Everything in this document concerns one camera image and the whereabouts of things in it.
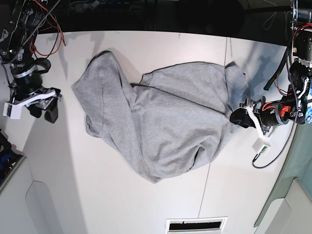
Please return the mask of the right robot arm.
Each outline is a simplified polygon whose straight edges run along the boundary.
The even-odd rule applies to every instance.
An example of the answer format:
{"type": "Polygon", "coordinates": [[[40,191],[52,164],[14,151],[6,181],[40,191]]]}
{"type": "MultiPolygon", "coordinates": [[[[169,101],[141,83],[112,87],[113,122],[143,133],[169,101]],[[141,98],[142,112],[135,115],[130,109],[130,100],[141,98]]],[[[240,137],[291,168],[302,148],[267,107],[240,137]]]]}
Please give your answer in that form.
{"type": "Polygon", "coordinates": [[[58,119],[60,89],[45,88],[42,75],[51,69],[49,57],[64,44],[61,27],[53,10],[59,1],[2,0],[0,2],[0,65],[4,69],[10,89],[10,99],[5,102],[3,116],[20,119],[26,107],[29,113],[55,123],[58,119]],[[52,20],[50,27],[57,30],[56,41],[48,54],[39,53],[35,47],[38,33],[52,20]]]}

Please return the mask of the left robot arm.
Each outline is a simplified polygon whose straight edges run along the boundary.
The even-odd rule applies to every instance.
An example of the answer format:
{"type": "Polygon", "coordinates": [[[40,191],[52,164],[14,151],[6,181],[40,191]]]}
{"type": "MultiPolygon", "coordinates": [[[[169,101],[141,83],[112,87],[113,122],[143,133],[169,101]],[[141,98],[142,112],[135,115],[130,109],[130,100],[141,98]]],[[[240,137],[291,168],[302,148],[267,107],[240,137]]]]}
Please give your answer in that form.
{"type": "Polygon", "coordinates": [[[230,116],[230,122],[243,128],[259,127],[265,134],[271,127],[285,125],[289,121],[296,124],[310,124],[312,121],[312,2],[293,0],[289,7],[292,15],[290,24],[292,36],[283,58],[271,76],[264,90],[272,85],[278,87],[278,78],[287,69],[288,89],[278,88],[280,100],[267,102],[246,100],[230,116]]]}

